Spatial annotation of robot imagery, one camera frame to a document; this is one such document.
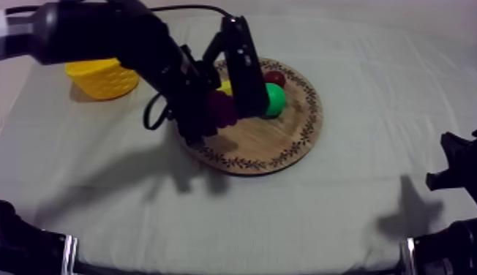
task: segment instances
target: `black cable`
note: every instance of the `black cable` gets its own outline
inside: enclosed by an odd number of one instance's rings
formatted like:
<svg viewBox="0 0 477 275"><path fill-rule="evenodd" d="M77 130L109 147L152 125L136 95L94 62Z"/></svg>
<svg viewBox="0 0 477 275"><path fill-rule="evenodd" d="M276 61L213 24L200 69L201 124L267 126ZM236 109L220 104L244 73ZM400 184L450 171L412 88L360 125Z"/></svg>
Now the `black cable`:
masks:
<svg viewBox="0 0 477 275"><path fill-rule="evenodd" d="M225 10L209 5L202 5L202 4L189 4L189 5L175 5L175 6L164 6L164 7L154 7L150 10L152 12L162 12L165 10L187 10L187 9L198 9L198 10L213 10L215 12L221 13L225 17L233 17L230 13L226 12Z"/></svg>
<svg viewBox="0 0 477 275"><path fill-rule="evenodd" d="M153 108L155 102L160 98L160 96L162 96L160 93L156 94L145 107L145 110L143 112L143 126L145 127L145 129L151 131L158 129L158 127L162 125L163 121L165 121L168 116L168 112L170 109L168 105L166 105L162 113L160 114L160 117L157 119L157 122L155 122L153 125L150 125L151 109Z"/></svg>
<svg viewBox="0 0 477 275"><path fill-rule="evenodd" d="M35 12L37 9L39 9L40 6L20 6L20 7L9 7L5 10L5 13L7 15L12 15L15 13L21 13L21 12Z"/></svg>
<svg viewBox="0 0 477 275"><path fill-rule="evenodd" d="M35 12L39 9L39 6L20 6L20 7L10 7L6 9L7 15L12 15L15 13L21 12ZM189 5L175 5L175 6L164 6L164 7L154 7L150 10L152 12L163 12L166 10L187 10L187 9L199 9L199 10L213 10L215 12L221 13L225 17L232 17L232 15L223 9L215 6L202 5L202 4L189 4Z"/></svg>

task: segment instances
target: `maroon ball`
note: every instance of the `maroon ball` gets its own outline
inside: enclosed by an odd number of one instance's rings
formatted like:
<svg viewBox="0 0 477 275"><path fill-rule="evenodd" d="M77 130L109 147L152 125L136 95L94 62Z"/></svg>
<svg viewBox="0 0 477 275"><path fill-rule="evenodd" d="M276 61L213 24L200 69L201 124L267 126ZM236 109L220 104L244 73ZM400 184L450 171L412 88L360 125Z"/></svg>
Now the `maroon ball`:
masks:
<svg viewBox="0 0 477 275"><path fill-rule="evenodd" d="M281 72L278 72L278 71L267 72L264 75L264 81L266 83L274 83L281 88L284 88L285 84L286 84L285 76Z"/></svg>

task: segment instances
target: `round wooden tray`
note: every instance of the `round wooden tray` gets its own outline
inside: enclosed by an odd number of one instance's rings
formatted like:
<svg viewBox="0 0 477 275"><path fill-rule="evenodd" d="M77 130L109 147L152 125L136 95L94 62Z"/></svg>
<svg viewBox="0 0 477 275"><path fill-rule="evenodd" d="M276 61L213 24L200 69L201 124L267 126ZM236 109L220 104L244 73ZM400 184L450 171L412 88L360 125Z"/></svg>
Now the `round wooden tray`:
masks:
<svg viewBox="0 0 477 275"><path fill-rule="evenodd" d="M204 146L188 148L200 161L226 173L251 176L277 172L299 161L314 146L322 126L317 92L299 72L272 59L260 59L263 73L276 70L287 79L286 108L275 119L246 118L204 138ZM228 80L226 63L216 64Z"/></svg>

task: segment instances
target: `yellow cup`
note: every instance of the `yellow cup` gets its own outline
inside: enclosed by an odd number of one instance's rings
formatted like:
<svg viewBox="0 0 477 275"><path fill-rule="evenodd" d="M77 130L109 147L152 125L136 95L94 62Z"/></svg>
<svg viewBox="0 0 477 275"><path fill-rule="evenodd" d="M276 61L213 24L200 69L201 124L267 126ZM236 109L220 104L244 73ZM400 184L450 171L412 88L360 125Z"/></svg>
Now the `yellow cup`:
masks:
<svg viewBox="0 0 477 275"><path fill-rule="evenodd" d="M132 91L139 81L135 71L117 59L79 61L66 64L66 74L90 97L114 99Z"/></svg>

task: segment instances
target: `white table surface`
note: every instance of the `white table surface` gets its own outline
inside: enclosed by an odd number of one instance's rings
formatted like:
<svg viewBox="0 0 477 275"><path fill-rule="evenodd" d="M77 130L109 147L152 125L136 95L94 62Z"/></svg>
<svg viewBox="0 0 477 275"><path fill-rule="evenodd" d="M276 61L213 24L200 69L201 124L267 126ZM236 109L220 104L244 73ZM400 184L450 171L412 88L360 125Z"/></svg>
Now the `white table surface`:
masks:
<svg viewBox="0 0 477 275"><path fill-rule="evenodd" d="M219 25L166 19L196 56ZM90 263L210 274L391 265L403 238L477 216L464 190L424 184L446 168L440 135L477 128L477 48L315 17L247 20L259 54L298 70L322 100L320 139L297 165L259 178L213 172L167 127L143 128L148 84L86 102L62 65L26 58L0 66L0 99L21 91L5 120L1 104L0 198L79 237Z"/></svg>

